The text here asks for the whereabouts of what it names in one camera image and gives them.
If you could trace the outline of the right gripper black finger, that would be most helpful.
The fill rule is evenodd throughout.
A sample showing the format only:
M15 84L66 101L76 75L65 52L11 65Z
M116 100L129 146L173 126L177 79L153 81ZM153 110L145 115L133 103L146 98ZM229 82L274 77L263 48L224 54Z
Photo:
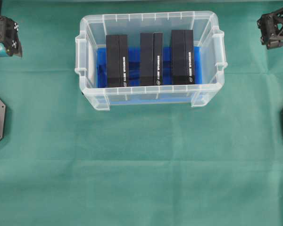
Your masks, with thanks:
M283 46L283 8L263 14L257 21L257 26L261 31L260 42L267 49Z

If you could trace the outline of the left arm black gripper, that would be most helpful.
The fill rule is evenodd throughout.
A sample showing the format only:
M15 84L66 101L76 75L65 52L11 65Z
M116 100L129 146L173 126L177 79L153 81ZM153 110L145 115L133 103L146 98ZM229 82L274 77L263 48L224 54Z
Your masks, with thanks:
M22 46L18 37L19 24L14 20L0 16L0 42L2 44L2 56L22 57Z

